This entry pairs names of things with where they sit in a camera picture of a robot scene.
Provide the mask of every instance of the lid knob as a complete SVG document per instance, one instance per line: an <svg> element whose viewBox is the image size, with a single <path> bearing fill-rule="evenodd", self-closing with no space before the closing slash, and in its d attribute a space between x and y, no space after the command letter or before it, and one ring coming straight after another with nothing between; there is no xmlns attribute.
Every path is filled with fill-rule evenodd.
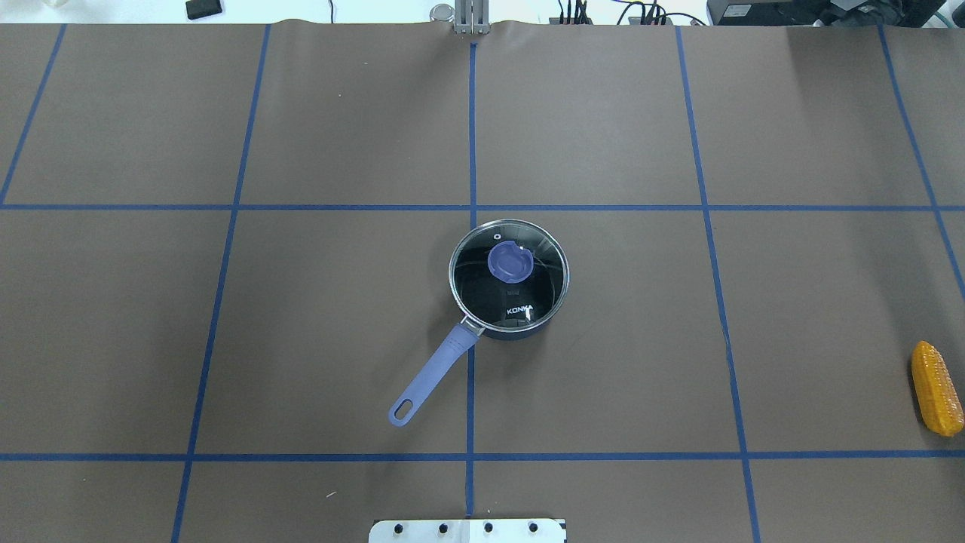
<svg viewBox="0 0 965 543"><path fill-rule="evenodd" d="M496 244L487 259L489 272L504 283L525 281L533 273L533 253L513 240Z"/></svg>

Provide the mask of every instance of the pot handle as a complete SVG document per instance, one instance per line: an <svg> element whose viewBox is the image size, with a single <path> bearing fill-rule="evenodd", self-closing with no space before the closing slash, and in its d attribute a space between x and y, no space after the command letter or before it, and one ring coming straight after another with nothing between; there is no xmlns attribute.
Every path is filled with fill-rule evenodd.
<svg viewBox="0 0 965 543"><path fill-rule="evenodd" d="M399 427L404 426L412 415L419 411L423 402L432 394L435 386L442 381L455 361L459 360L459 357L470 347L476 345L484 330L482 327L473 326L468 319L463 319L461 323L455 325L442 341L442 345L439 345L426 365L419 370L412 383L405 388L402 396L399 396L396 403L392 405L392 409L389 410L389 422ZM409 410L399 416L399 412L404 411L403 407L407 404L411 404Z"/></svg>

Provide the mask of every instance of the brand logo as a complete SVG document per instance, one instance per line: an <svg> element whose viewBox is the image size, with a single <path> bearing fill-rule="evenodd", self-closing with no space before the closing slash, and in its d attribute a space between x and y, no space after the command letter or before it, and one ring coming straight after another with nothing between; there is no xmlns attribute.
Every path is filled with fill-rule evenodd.
<svg viewBox="0 0 965 543"><path fill-rule="evenodd" d="M514 307L512 309L507 309L507 315L513 315L515 313L522 313L523 311L532 311L533 307L531 305L520 305L519 307Z"/></svg>

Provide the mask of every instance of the corn cob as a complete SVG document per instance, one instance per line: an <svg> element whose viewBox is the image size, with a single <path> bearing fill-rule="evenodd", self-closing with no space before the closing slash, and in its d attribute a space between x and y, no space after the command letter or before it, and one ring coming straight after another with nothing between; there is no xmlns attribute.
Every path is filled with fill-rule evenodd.
<svg viewBox="0 0 965 543"><path fill-rule="evenodd" d="M911 355L911 376L918 394L918 407L929 430L950 438L965 426L962 405L951 384L942 355L920 341Z"/></svg>

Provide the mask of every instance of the handle hole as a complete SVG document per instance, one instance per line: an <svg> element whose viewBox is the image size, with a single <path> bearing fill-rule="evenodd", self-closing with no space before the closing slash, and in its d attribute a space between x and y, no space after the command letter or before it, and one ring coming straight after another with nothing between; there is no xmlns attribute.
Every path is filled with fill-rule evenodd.
<svg viewBox="0 0 965 543"><path fill-rule="evenodd" d="M394 416L396 420L402 420L410 411L412 411L412 400L405 400L399 404L399 408L396 409L396 412L393 413L392 416Z"/></svg>

